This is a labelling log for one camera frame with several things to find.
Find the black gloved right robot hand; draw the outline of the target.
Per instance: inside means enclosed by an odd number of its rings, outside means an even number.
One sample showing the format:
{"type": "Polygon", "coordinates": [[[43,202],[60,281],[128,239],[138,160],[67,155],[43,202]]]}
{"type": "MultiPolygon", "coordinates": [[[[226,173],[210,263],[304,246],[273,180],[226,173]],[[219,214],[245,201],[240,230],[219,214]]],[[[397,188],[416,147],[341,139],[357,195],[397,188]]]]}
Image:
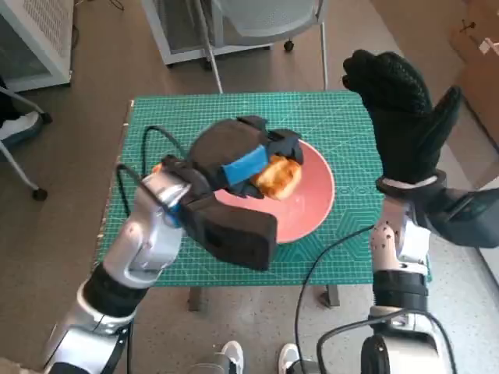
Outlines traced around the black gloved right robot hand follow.
{"type": "Polygon", "coordinates": [[[344,87],[360,95],[373,123],[384,178],[411,185],[435,175],[462,102],[451,86],[437,104],[419,73],[392,51],[356,50],[344,60],[344,87]]]}

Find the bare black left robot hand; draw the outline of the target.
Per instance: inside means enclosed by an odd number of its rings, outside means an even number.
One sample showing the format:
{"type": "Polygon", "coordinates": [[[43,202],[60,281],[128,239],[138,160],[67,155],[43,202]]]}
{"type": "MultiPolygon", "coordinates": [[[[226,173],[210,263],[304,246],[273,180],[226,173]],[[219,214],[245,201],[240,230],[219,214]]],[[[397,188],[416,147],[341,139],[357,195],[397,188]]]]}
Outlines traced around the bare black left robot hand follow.
{"type": "Polygon", "coordinates": [[[253,181],[273,156],[301,165],[301,135],[289,129],[266,129],[267,120],[256,115],[228,118],[214,123],[193,142],[186,156],[161,161],[163,169],[191,185],[196,198],[224,189],[246,198],[263,199],[253,181]]]}

